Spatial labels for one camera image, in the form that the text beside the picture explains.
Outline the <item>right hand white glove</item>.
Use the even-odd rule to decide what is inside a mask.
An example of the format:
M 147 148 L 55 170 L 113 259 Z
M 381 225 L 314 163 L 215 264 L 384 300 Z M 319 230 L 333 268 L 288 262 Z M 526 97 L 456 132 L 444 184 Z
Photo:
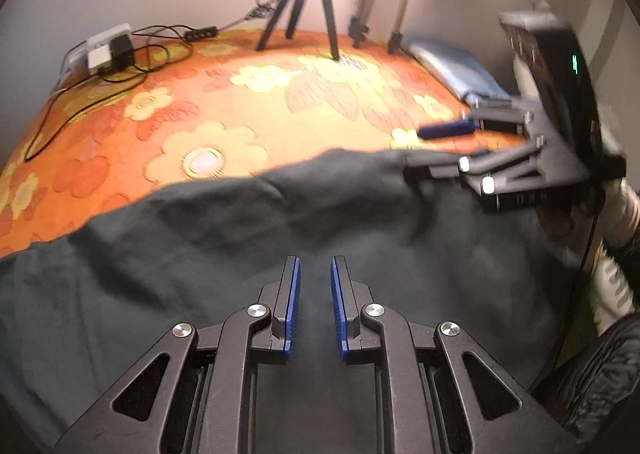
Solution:
M 605 181 L 605 201 L 599 218 L 603 240 L 614 249 L 625 248 L 639 238 L 639 196 L 626 177 Z

